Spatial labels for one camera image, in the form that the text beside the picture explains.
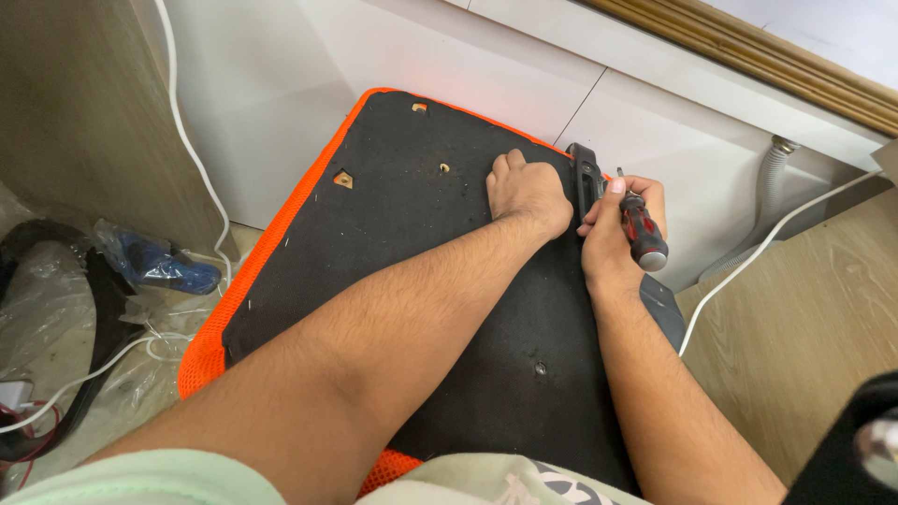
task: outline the red wire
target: red wire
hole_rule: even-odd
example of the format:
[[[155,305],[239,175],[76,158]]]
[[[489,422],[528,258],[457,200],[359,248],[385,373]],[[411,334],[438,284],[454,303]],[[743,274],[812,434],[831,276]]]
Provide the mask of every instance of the red wire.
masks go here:
[[[37,407],[40,405],[45,405],[45,404],[47,404],[47,402],[45,402],[43,400],[39,400],[37,402],[32,402],[32,404]],[[31,453],[29,455],[27,455],[17,461],[12,461],[10,463],[7,463],[7,464],[3,465],[2,467],[0,467],[0,471],[8,470],[9,468],[12,468],[13,465],[28,461],[28,468],[25,470],[25,475],[22,476],[22,481],[19,483],[19,490],[21,490],[23,487],[25,487],[25,482],[28,480],[28,476],[31,475],[31,469],[34,467],[34,460],[31,458],[34,457],[34,455],[38,454],[44,447],[47,446],[47,444],[53,438],[53,434],[56,433],[56,428],[59,426],[59,409],[56,407],[56,405],[53,405],[50,408],[53,409],[53,413],[54,413],[54,415],[56,415],[56,420],[53,421],[53,428],[51,428],[50,431],[47,432],[48,433],[47,439],[44,440],[44,443],[40,444],[40,447],[31,451]],[[12,415],[13,419],[16,419],[16,422],[22,421],[22,416],[18,412],[14,411],[13,409],[10,409],[9,407],[7,407],[6,405],[3,405],[2,403],[0,403],[0,412],[5,412],[5,413]],[[28,425],[26,428],[28,428],[27,432],[30,434],[30,436],[33,437],[34,430],[31,428],[31,425]]]

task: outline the blue object in plastic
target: blue object in plastic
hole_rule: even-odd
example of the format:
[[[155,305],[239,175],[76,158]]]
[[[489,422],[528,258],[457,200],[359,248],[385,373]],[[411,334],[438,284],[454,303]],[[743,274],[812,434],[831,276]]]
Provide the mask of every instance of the blue object in plastic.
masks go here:
[[[174,247],[166,251],[158,243],[128,231],[119,230],[115,237],[121,245],[121,273],[134,284],[208,295],[222,279],[218,268],[193,261]]]

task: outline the screwdriver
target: screwdriver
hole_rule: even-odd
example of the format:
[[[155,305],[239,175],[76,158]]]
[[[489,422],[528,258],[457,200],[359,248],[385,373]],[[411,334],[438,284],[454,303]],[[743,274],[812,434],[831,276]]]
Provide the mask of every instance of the screwdriver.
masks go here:
[[[623,170],[618,167],[618,176]],[[667,243],[646,209],[646,201],[627,190],[621,201],[621,226],[629,242],[629,255],[642,270],[659,271],[667,264]]]

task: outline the black fabric underside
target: black fabric underside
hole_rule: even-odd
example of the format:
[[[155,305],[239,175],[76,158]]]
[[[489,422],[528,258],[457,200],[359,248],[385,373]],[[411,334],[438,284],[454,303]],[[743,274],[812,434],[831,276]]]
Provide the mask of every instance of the black fabric underside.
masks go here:
[[[426,113],[412,111],[418,102],[427,105]],[[564,155],[408,93],[373,94],[225,328],[227,365],[364,276],[486,225],[484,180],[496,156],[513,148],[528,161],[555,166],[571,198]],[[340,170],[352,176],[353,189],[334,183]],[[521,454],[639,493],[614,415],[574,230],[524,265],[390,448],[424,460],[462,452]],[[657,287],[659,305],[675,309],[670,290]],[[538,363],[544,375],[536,372]]]

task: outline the wooden furniture panel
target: wooden furniture panel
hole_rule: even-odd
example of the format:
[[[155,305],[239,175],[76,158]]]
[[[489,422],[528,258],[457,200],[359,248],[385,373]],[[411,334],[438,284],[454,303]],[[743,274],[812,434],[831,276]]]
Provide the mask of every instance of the wooden furniture panel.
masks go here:
[[[677,295],[687,320],[725,276]],[[855,388],[898,368],[898,190],[765,252],[708,302],[683,361],[792,483]]]
[[[14,193],[214,256],[222,220],[130,2],[2,2],[0,68],[0,179]],[[237,259],[233,238],[223,249]]]

